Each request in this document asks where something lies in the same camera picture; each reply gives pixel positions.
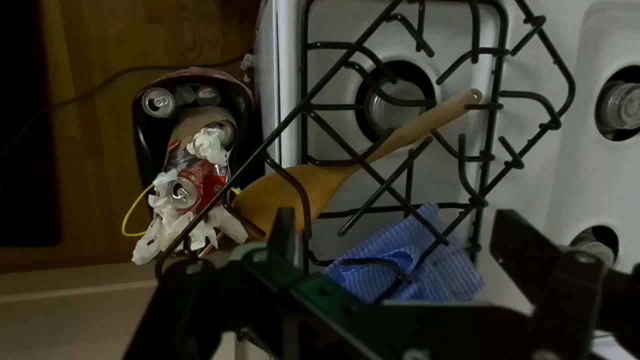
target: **cable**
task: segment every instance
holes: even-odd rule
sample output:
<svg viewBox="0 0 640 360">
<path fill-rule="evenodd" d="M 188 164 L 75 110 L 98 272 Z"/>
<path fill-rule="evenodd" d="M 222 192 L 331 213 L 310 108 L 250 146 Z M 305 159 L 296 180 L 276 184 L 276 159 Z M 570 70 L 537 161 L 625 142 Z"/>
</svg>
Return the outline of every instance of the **cable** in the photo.
<svg viewBox="0 0 640 360">
<path fill-rule="evenodd" d="M 147 192 L 152 189 L 152 187 L 155 187 L 155 184 L 147 185 L 147 187 L 139 193 L 139 198 L 135 199 L 135 204 L 129 205 L 129 210 L 126 210 L 126 213 L 125 213 L 125 217 L 122 217 L 122 224 L 120 224 L 120 231 L 122 231 L 125 238 L 143 238 L 143 235 L 145 235 L 145 231 L 129 231 L 126 227 L 129 227 L 129 217 L 135 213 L 135 210 L 139 207 L 141 199 L 143 199 L 143 198 L 147 196 Z"/>
<path fill-rule="evenodd" d="M 243 56 L 246 51 L 243 51 L 241 56 L 234 56 L 231 59 L 225 59 L 225 62 L 218 62 L 218 63 L 201 63 L 202 67 L 222 67 L 222 66 L 231 66 L 234 62 L 241 62 Z M 111 74 L 108 77 L 105 77 L 102 82 L 98 82 L 95 88 L 86 90 L 85 94 L 80 96 L 75 96 L 75 98 L 66 98 L 62 102 L 54 102 L 39 112 L 35 112 L 31 117 L 25 120 L 25 125 L 18 129 L 16 138 L 11 139 L 3 150 L 0 150 L 0 159 L 4 155 L 11 154 L 12 148 L 16 148 L 21 143 L 21 139 L 25 138 L 25 134 L 36 123 L 36 120 L 45 117 L 46 114 L 58 110 L 58 108 L 65 108 L 65 106 L 71 106 L 71 103 L 77 103 L 77 102 L 85 102 L 92 96 L 97 96 L 102 88 L 114 83 L 118 77 L 122 76 L 129 76 L 129 74 L 135 74 L 135 72 L 170 72 L 170 70 L 183 70 L 183 67 L 188 67 L 188 66 L 132 66 L 132 67 L 122 67 L 114 74 Z"/>
</svg>

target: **metal rack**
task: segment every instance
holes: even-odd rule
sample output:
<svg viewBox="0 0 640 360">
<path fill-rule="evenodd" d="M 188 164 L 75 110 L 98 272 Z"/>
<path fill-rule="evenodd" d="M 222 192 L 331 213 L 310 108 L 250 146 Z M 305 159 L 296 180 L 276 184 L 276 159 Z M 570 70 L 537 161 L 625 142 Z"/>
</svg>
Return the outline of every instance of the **metal rack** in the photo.
<svg viewBox="0 0 640 360">
<path fill-rule="evenodd" d="M 349 161 L 358 161 L 365 171 L 369 171 L 381 187 L 360 205 L 354 210 L 347 211 L 327 211 L 322 213 L 324 217 L 347 217 L 345 226 L 341 227 L 341 233 L 347 233 L 366 211 L 405 211 L 411 216 L 417 216 L 417 219 L 427 226 L 427 229 L 435 235 L 435 245 L 431 245 L 423 256 L 421 262 L 427 260 L 436 245 L 447 244 L 447 238 L 468 217 L 472 217 L 472 233 L 471 233 L 471 245 L 472 254 L 480 249 L 480 224 L 487 207 L 487 196 L 512 171 L 512 170 L 522 170 L 524 167 L 524 157 L 526 154 L 547 136 L 547 132 L 561 129 L 562 121 L 561 117 L 567 114 L 570 103 L 574 102 L 577 94 L 577 82 L 561 58 L 559 50 L 554 48 L 552 39 L 544 32 L 544 15 L 537 15 L 526 0 L 516 0 L 520 11 L 524 13 L 524 23 L 530 25 L 530 32 L 522 35 L 520 41 L 516 41 L 514 48 L 507 48 L 507 37 L 508 37 L 508 15 L 507 10 L 499 0 L 453 0 L 453 1 L 466 1 L 472 13 L 472 48 L 464 54 L 461 54 L 458 59 L 455 59 L 449 70 L 440 74 L 436 83 L 444 83 L 464 62 L 478 63 L 480 56 L 495 56 L 495 70 L 493 70 L 493 90 L 487 96 L 487 103 L 471 106 L 471 110 L 484 112 L 487 114 L 487 134 L 484 134 L 484 143 L 480 154 L 466 154 L 466 138 L 461 134 L 458 143 L 451 143 L 444 136 L 435 132 L 433 138 L 421 142 L 414 150 L 411 150 L 409 157 L 388 175 L 385 178 L 381 171 L 376 171 L 370 164 L 365 161 L 365 155 L 360 155 L 341 134 L 337 127 L 333 127 L 324 117 L 322 110 L 358 110 L 358 103 L 315 103 L 315 98 L 333 82 L 333 77 L 343 70 L 354 70 L 357 74 L 362 76 L 365 82 L 369 82 L 369 72 L 362 63 L 354 62 L 354 54 L 365 54 L 369 59 L 373 59 L 379 66 L 385 66 L 383 59 L 366 48 L 366 39 L 373 37 L 373 34 L 383 28 L 386 21 L 398 21 L 417 41 L 417 51 L 424 51 L 424 56 L 435 56 L 436 50 L 423 37 L 424 34 L 424 11 L 428 11 L 428 0 L 391 0 L 391 3 L 379 13 L 379 17 L 358 35 L 354 41 L 308 41 L 308 15 L 310 8 L 315 6 L 316 0 L 307 0 L 305 3 L 305 21 L 303 21 L 303 70 L 308 72 L 308 51 L 315 50 L 345 50 L 345 54 L 334 62 L 334 66 L 315 83 L 308 86 L 308 77 L 303 76 L 303 100 L 291 110 L 289 116 L 280 121 L 278 127 L 275 127 L 271 134 L 267 134 L 265 142 L 258 146 L 258 150 L 236 170 L 236 174 L 231 178 L 231 181 L 220 189 L 220 193 L 205 207 L 201 216 L 197 216 L 179 235 L 176 240 L 169 245 L 166 252 L 161 254 L 157 262 L 157 276 L 163 276 L 164 262 L 169 256 L 179 248 L 179 244 L 193 231 L 193 227 L 209 213 L 209 210 L 222 198 L 226 192 L 239 181 L 239 175 L 253 165 L 254 161 L 265 161 L 275 167 L 280 175 L 291 181 L 296 192 L 300 193 L 300 199 L 305 204 L 305 231 L 303 231 L 303 244 L 305 244 L 305 269 L 308 269 L 308 264 L 324 264 L 321 262 L 308 248 L 310 240 L 310 205 L 308 205 L 308 196 L 305 193 L 303 185 L 292 178 L 278 161 L 267 155 L 267 148 L 289 127 L 292 121 L 300 121 L 303 127 L 303 159 L 305 161 L 315 161 L 318 165 L 334 165 L 337 159 L 316 159 L 308 154 L 308 121 L 316 121 L 331 138 L 334 138 L 341 148 L 345 148 L 347 154 L 350 154 Z M 417 15 L 417 25 L 405 15 L 396 13 L 396 8 L 403 1 L 413 1 L 417 3 L 418 15 Z M 483 48 L 480 46 L 480 3 L 493 6 L 497 15 L 499 15 L 499 44 L 495 48 Z M 526 90 L 502 90 L 502 70 L 505 70 L 505 59 L 508 56 L 519 56 L 520 50 L 524 50 L 533 37 L 541 37 L 542 46 L 559 66 L 562 77 L 567 79 L 569 86 L 569 96 L 562 102 L 561 110 L 552 106 L 552 102 L 537 91 L 526 91 Z M 417 102 L 401 100 L 391 94 L 385 94 L 383 88 L 376 88 L 376 94 L 385 98 L 386 102 L 395 106 L 417 106 Z M 539 132 L 522 146 L 516 148 L 510 143 L 505 136 L 497 138 L 497 117 L 499 112 L 505 108 L 500 103 L 502 98 L 520 98 L 520 100 L 530 100 L 539 102 L 547 112 L 549 120 L 541 121 Z M 414 159 L 435 142 L 439 142 L 456 161 L 458 161 L 458 180 L 463 187 L 468 192 L 468 202 L 449 202 L 449 204 L 439 204 L 443 207 L 458 207 L 458 216 L 443 229 L 439 231 L 435 224 L 431 224 L 427 217 L 423 217 L 417 211 L 417 204 L 413 204 L 411 189 L 413 189 L 413 167 Z M 502 164 L 502 170 L 497 175 L 490 175 L 493 161 L 497 159 L 495 155 L 495 142 L 500 142 L 500 146 L 510 154 L 510 159 Z M 477 164 L 480 165 L 480 184 L 472 185 L 468 175 L 466 175 L 466 165 Z M 407 175 L 407 192 L 401 193 L 396 187 L 393 187 L 395 180 L 398 180 L 401 174 Z M 395 199 L 398 199 L 398 205 L 375 205 L 375 202 L 388 192 Z"/>
</svg>

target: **gas stove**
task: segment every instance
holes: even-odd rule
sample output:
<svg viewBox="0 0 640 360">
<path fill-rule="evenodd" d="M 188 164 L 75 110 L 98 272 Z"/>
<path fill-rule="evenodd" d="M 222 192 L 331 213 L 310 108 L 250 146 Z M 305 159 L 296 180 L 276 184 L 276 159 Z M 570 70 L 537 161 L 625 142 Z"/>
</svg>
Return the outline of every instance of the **gas stove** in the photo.
<svg viewBox="0 0 640 360">
<path fill-rule="evenodd" d="M 350 159 L 318 117 L 362 151 L 435 102 L 478 88 L 484 103 L 435 134 L 393 180 L 396 193 L 439 204 L 451 224 L 444 235 L 468 238 L 471 249 L 487 248 L 497 210 L 512 207 L 559 245 L 591 229 L 630 272 L 640 260 L 640 142 L 634 129 L 603 125 L 603 116 L 626 106 L 626 120 L 640 117 L 640 90 L 628 86 L 640 82 L 638 19 L 632 0 L 265 1 L 257 44 L 265 132 L 291 121 L 269 151 L 282 165 Z M 414 150 L 375 167 L 388 180 Z M 381 185 L 360 171 L 337 193 L 312 226 L 318 258 L 407 216 Z M 478 266 L 487 299 L 529 310 L 484 249 Z"/>
</svg>

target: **black wire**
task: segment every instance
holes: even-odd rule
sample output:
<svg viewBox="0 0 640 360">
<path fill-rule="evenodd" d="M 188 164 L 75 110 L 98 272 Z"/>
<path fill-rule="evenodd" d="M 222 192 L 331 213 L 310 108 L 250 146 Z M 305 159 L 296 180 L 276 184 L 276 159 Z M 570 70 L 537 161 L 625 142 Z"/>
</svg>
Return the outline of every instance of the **black wire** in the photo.
<svg viewBox="0 0 640 360">
<path fill-rule="evenodd" d="M 234 56 L 231 59 L 225 59 L 225 62 L 218 62 L 218 63 L 201 63 L 202 67 L 222 67 L 222 66 L 231 66 L 239 59 L 243 59 L 244 51 L 241 56 Z M 11 139 L 3 150 L 0 150 L 0 159 L 4 155 L 9 155 L 12 151 L 12 148 L 16 148 L 21 143 L 21 139 L 25 138 L 25 134 L 40 120 L 45 117 L 46 114 L 58 110 L 58 108 L 65 108 L 65 106 L 71 106 L 71 103 L 77 103 L 77 102 L 85 102 L 92 96 L 97 96 L 102 88 L 114 83 L 118 77 L 122 76 L 129 76 L 129 74 L 135 74 L 135 72 L 170 72 L 170 70 L 183 70 L 183 67 L 188 67 L 188 66 L 132 66 L 132 67 L 122 67 L 114 74 L 111 74 L 108 77 L 105 77 L 102 82 L 98 82 L 95 88 L 86 90 L 85 94 L 80 96 L 75 96 L 75 98 L 66 98 L 62 102 L 54 102 L 46 108 L 40 108 L 39 112 L 35 112 L 31 117 L 25 120 L 25 125 L 18 129 L 18 134 L 14 136 L 14 139 Z"/>
</svg>

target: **blue towel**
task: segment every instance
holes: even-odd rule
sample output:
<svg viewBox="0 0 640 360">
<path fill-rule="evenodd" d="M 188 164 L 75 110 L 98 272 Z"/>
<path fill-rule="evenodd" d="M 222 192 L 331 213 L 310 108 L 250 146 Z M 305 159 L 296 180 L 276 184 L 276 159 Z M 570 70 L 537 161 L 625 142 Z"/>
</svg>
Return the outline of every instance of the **blue towel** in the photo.
<svg viewBox="0 0 640 360">
<path fill-rule="evenodd" d="M 439 207 L 427 204 L 418 210 L 443 231 Z M 386 264 L 343 264 L 345 260 L 376 258 L 395 262 L 411 282 L 401 283 L 385 299 L 464 301 L 484 286 L 464 244 L 451 235 L 449 245 L 439 245 L 421 266 L 421 254 L 435 244 L 435 235 L 409 216 L 375 233 L 327 267 L 327 276 L 365 301 L 376 301 L 396 282 L 396 272 Z"/>
</svg>

